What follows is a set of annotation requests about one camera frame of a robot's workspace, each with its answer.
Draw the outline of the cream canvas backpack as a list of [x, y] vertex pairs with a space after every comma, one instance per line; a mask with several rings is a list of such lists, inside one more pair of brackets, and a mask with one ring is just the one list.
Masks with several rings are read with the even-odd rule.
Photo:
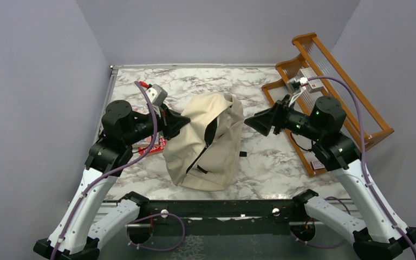
[[163, 151], [167, 173], [175, 186], [222, 191], [239, 169], [243, 104], [229, 93], [194, 96], [182, 115], [190, 122], [167, 141]]

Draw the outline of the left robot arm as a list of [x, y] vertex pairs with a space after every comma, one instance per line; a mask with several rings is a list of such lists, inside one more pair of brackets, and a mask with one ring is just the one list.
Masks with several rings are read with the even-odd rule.
[[133, 145], [147, 137], [155, 142], [158, 132], [174, 138], [190, 122], [165, 104], [150, 109], [148, 114], [138, 113], [125, 100], [107, 105], [101, 119], [103, 131], [89, 150], [75, 196], [52, 234], [35, 243], [35, 253], [46, 259], [98, 259], [102, 248], [126, 224], [146, 220], [148, 200], [141, 195], [134, 198], [135, 192], [98, 222], [94, 219], [123, 169], [144, 158], [142, 154], [132, 159]]

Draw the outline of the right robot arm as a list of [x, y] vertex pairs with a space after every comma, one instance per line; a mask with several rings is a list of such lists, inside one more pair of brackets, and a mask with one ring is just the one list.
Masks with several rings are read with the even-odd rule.
[[416, 244], [416, 227], [408, 226], [393, 211], [362, 163], [352, 138], [342, 131], [346, 112], [331, 96], [317, 98], [309, 115], [296, 111], [289, 97], [247, 118], [245, 123], [262, 135], [287, 129], [307, 139], [315, 157], [342, 184], [361, 218], [332, 206], [313, 191], [294, 197], [291, 214], [321, 221], [347, 242], [360, 259], [394, 259]]

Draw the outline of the red cover book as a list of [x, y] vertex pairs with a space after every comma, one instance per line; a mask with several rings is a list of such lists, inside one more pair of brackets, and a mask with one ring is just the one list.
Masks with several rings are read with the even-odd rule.
[[[150, 149], [148, 155], [162, 153], [165, 149], [166, 144], [167, 144], [167, 140], [165, 138], [159, 138], [159, 140], [156, 141], [154, 145], [152, 146], [152, 148]], [[142, 155], [144, 154], [146, 150], [147, 150], [147, 147], [139, 148], [138, 153]]]

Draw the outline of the small white red box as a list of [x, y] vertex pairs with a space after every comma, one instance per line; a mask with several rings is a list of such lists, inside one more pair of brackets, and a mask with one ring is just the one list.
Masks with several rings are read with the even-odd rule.
[[306, 89], [310, 93], [320, 92], [325, 89], [324, 84], [320, 79], [313, 79], [311, 78], [317, 77], [317, 74], [314, 72], [314, 70], [311, 67], [308, 68], [301, 68], [297, 73], [299, 78], [306, 78], [307, 79], [307, 85]]

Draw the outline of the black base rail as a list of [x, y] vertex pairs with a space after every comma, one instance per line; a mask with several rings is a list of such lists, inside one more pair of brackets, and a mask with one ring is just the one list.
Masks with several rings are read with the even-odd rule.
[[309, 241], [316, 226], [302, 205], [290, 199], [149, 200], [126, 225], [134, 241], [151, 236], [295, 235]]

